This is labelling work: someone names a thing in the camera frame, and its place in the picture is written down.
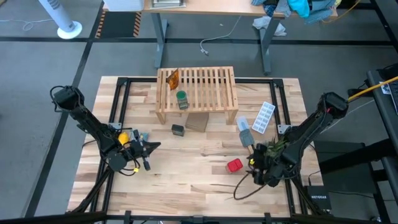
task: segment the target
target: red cube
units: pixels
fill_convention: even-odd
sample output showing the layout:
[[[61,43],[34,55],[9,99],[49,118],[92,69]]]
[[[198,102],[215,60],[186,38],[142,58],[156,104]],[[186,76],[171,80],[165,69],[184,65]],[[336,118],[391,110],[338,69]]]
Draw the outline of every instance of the red cube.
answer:
[[[231,161],[227,164],[227,169],[231,173],[236,172],[242,168],[243,168],[243,164],[240,159],[234,159],[233,161]]]

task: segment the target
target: gray floor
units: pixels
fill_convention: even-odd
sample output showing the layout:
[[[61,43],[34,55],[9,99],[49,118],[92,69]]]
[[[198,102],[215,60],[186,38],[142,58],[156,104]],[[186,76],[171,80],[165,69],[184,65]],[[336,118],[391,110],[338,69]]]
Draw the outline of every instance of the gray floor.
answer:
[[[88,37],[100,0],[61,1],[74,20],[83,24],[81,37]],[[394,0],[378,1],[393,31],[398,36],[398,5]],[[201,16],[165,14],[170,22],[167,36],[174,38],[209,38],[228,33],[236,16]],[[0,7],[0,20],[36,21],[49,16],[36,0],[13,0]],[[253,17],[243,17],[232,38],[255,39]],[[388,40],[373,11],[352,11],[331,24],[303,25],[301,19],[282,22],[287,37],[298,40]],[[53,22],[36,24],[24,32],[20,22],[0,22],[0,36],[56,37]],[[148,14],[142,18],[140,37],[155,37]],[[0,219],[21,216],[31,192],[44,153],[57,125],[59,114],[53,112],[49,89],[71,84],[85,44],[43,42],[0,42]],[[261,77],[259,47],[249,44],[205,44],[210,56],[199,51],[198,44],[167,44],[164,67],[205,67],[232,65],[239,77]],[[154,44],[95,43],[81,78],[79,88],[93,107],[100,77],[103,75],[155,75]],[[300,79],[308,113],[315,109],[319,96],[335,91],[346,96],[346,89],[356,88],[366,78],[366,71],[397,62],[392,47],[317,47],[307,45],[272,45],[272,76]],[[354,102],[355,108],[367,99]],[[37,215],[63,213],[67,207],[85,135],[70,119],[45,187]],[[349,115],[319,139],[365,142],[386,138],[376,105],[371,103]],[[380,184],[385,199],[392,199],[388,183]],[[333,213],[339,217],[368,219],[377,216],[373,200],[359,196],[332,195]],[[395,202],[386,202],[393,221],[398,222]]]

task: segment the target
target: yellow cable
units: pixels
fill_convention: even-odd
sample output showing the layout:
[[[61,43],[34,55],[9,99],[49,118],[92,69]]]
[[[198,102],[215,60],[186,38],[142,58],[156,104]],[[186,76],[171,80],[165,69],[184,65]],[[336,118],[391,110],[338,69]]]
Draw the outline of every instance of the yellow cable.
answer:
[[[355,98],[357,98],[357,97],[359,97],[359,96],[361,96],[361,95],[363,95],[363,94],[365,94],[365,93],[367,93],[367,92],[370,92],[370,91],[374,90],[375,88],[379,88],[379,87],[382,86],[382,85],[388,84],[388,83],[393,82],[393,81],[396,81],[396,80],[398,80],[398,76],[395,77],[395,78],[391,78],[391,79],[389,79],[389,80],[387,80],[387,81],[385,81],[385,82],[383,82],[383,83],[380,83],[380,84],[374,85],[374,86],[372,86],[372,87],[369,87],[369,88],[367,88],[367,89],[365,89],[365,90],[363,90],[363,91],[361,91],[361,92],[359,92],[359,93],[357,93],[357,94],[355,94],[355,95],[349,97],[349,98],[348,98],[348,103],[349,103],[350,101],[352,101],[353,99],[355,99]]]
[[[351,10],[353,10],[353,8],[355,8],[355,6],[358,5],[360,2],[361,2],[361,0],[356,1],[356,3],[355,3],[350,9],[348,9],[346,12],[343,13],[343,15],[337,17],[336,19],[332,19],[332,20],[329,20],[329,21],[324,21],[324,20],[322,20],[322,22],[324,22],[324,23],[335,22],[336,20],[342,18],[342,17],[345,16],[348,12],[350,12]]]

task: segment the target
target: green can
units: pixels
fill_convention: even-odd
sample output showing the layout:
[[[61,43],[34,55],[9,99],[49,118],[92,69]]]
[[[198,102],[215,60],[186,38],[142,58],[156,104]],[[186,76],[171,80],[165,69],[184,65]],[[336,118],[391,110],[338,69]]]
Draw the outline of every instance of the green can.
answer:
[[[177,92],[177,101],[180,110],[188,109],[189,105],[188,105],[187,93],[185,91],[180,90]]]

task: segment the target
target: wooden slatted rack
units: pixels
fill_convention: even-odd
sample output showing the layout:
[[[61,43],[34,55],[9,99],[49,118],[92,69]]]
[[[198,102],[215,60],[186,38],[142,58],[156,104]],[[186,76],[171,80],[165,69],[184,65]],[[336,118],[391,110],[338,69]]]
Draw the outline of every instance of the wooden slatted rack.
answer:
[[[179,70],[179,85],[170,90],[166,78]],[[188,109],[180,110],[177,92],[187,93]],[[227,124],[232,124],[238,112],[233,67],[160,68],[157,71],[156,115],[166,122],[166,113],[225,112]]]

